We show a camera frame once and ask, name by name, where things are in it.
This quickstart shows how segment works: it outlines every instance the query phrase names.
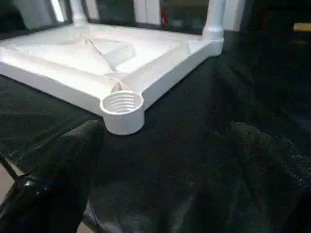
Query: dark tablecloth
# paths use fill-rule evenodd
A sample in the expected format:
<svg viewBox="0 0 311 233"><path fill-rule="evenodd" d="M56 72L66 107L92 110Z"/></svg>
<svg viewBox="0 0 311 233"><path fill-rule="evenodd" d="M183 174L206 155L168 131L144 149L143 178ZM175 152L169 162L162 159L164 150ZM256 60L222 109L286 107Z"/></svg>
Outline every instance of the dark tablecloth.
<svg viewBox="0 0 311 233"><path fill-rule="evenodd" d="M310 71L309 33L225 33L139 133L105 132L86 219L109 233L307 232ZM101 119L0 77L0 152L22 170L86 120Z"/></svg>

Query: white wall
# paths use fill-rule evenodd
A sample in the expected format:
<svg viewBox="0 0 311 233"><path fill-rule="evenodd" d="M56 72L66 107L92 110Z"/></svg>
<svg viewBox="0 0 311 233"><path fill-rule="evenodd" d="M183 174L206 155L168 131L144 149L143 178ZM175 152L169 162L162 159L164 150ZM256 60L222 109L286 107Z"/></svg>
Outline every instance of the white wall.
<svg viewBox="0 0 311 233"><path fill-rule="evenodd" d="M29 29L52 25L53 18L48 0L13 0Z"/></svg>

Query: black fabric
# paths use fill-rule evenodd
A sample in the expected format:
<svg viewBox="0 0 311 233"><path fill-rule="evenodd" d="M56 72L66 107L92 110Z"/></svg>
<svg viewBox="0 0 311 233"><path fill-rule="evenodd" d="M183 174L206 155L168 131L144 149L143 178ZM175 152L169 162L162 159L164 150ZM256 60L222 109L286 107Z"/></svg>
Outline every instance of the black fabric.
<svg viewBox="0 0 311 233"><path fill-rule="evenodd" d="M94 229L307 232L310 39L226 33L223 54L148 109L140 132L105 131L85 213ZM100 119L5 77L0 88L1 152L23 170L59 135Z"/></svg>
<svg viewBox="0 0 311 233"><path fill-rule="evenodd" d="M77 232L102 140L98 121L62 135L44 163L16 179L0 206L0 232Z"/></svg>

